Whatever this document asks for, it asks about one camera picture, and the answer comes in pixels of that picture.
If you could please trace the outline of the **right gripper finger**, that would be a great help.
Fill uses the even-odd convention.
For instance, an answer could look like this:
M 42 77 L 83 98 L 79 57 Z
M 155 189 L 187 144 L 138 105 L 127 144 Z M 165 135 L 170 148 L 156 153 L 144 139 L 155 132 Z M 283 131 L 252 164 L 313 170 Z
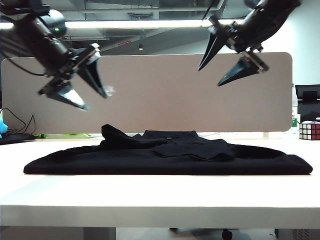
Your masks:
M 227 36 L 225 34 L 218 31 L 210 33 L 206 50 L 198 65 L 198 71 L 202 70 L 216 56 L 226 42 Z
M 259 73 L 259 67 L 252 62 L 248 57 L 242 56 L 239 58 L 236 65 L 234 65 L 218 82 L 218 86 L 223 86 L 235 80 L 239 80 L 248 76 Z

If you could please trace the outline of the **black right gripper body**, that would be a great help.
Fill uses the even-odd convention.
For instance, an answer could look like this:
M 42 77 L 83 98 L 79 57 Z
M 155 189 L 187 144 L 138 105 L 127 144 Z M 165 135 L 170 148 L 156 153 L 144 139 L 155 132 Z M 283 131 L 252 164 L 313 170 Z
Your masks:
M 255 49 L 262 50 L 261 43 L 268 38 L 267 16 L 247 16 L 241 24 L 236 21 L 231 24 L 221 24 L 216 16 L 210 16 L 207 20 L 211 23 L 208 28 L 210 33 L 220 32 L 226 35 L 224 46 L 249 58 L 259 67 L 258 71 L 266 72 L 269 69 L 254 53 Z

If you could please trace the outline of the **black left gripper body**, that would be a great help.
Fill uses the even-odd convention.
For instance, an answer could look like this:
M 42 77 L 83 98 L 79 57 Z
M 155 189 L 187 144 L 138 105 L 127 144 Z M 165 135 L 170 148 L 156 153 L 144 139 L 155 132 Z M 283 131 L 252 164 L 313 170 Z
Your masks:
M 67 57 L 67 61 L 55 71 L 51 81 L 38 91 L 40 95 L 47 95 L 50 90 L 57 88 L 64 81 L 69 82 L 75 74 L 79 75 L 81 65 L 90 58 L 98 60 L 101 57 L 100 45 L 92 43 L 87 48 L 71 48 L 67 52 Z

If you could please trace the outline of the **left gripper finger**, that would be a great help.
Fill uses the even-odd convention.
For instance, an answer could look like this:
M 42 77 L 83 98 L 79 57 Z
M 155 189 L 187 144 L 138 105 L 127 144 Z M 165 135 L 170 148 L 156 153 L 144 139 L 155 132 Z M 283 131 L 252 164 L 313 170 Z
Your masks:
M 47 97 L 71 105 L 73 107 L 81 109 L 82 111 L 89 110 L 87 104 L 76 92 L 70 82 L 59 84 L 57 88 L 54 88 L 47 93 Z
M 78 75 L 100 96 L 107 98 L 108 95 L 103 87 L 101 78 L 97 70 L 98 59 L 90 58 L 87 62 L 83 63 L 79 70 Z

